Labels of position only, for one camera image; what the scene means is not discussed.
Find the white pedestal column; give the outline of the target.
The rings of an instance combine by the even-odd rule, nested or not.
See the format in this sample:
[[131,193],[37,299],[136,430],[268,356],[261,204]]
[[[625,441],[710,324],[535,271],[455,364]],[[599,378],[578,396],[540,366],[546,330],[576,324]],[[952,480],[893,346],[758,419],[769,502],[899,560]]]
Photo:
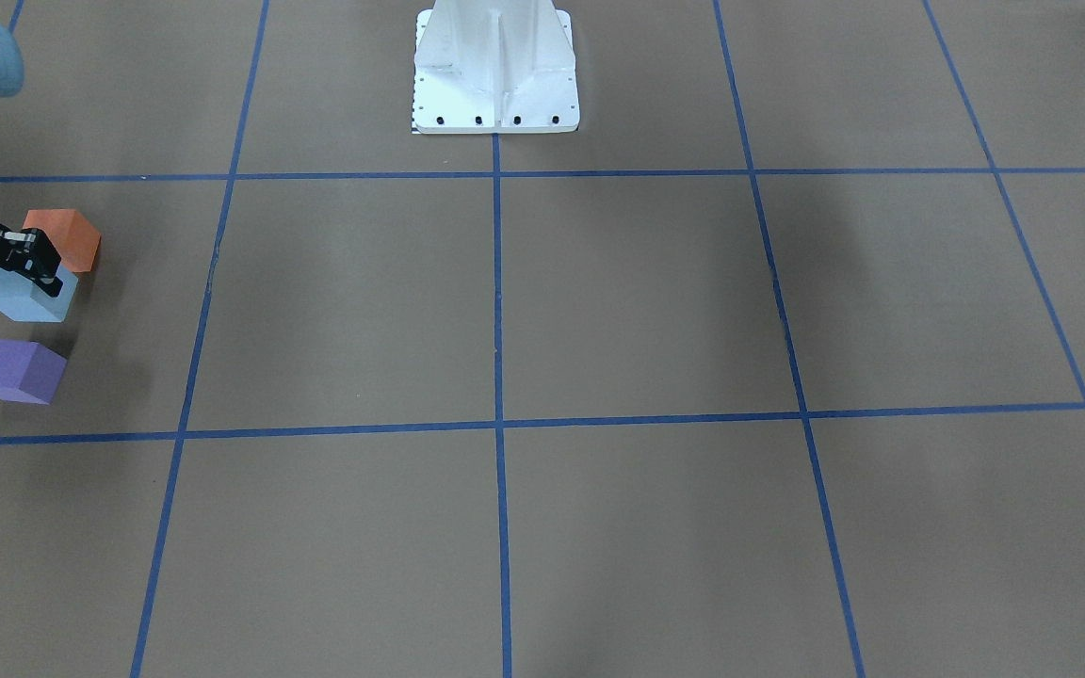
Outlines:
[[416,135],[580,127],[573,22],[551,1],[435,1],[414,30]]

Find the orange foam block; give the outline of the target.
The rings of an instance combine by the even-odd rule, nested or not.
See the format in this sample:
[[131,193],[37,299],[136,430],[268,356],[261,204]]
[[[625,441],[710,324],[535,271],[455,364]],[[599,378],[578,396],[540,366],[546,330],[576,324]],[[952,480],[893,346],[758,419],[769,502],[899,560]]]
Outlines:
[[26,229],[44,232],[60,256],[60,265],[73,274],[91,273],[102,235],[81,212],[74,209],[33,209],[24,219]]

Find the light blue foam block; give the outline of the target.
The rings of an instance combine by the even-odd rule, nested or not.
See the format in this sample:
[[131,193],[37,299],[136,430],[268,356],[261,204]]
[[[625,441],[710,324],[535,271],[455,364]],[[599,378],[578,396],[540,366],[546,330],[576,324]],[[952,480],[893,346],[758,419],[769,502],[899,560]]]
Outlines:
[[58,282],[61,282],[58,296],[49,297],[24,276],[0,269],[0,314],[17,322],[63,322],[72,308],[79,279],[60,266]]

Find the purple foam block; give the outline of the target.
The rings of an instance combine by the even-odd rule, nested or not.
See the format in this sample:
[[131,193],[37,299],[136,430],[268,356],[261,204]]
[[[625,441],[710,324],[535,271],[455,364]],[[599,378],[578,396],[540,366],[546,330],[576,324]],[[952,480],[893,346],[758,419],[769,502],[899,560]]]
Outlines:
[[48,405],[68,361],[43,344],[0,340],[0,400]]

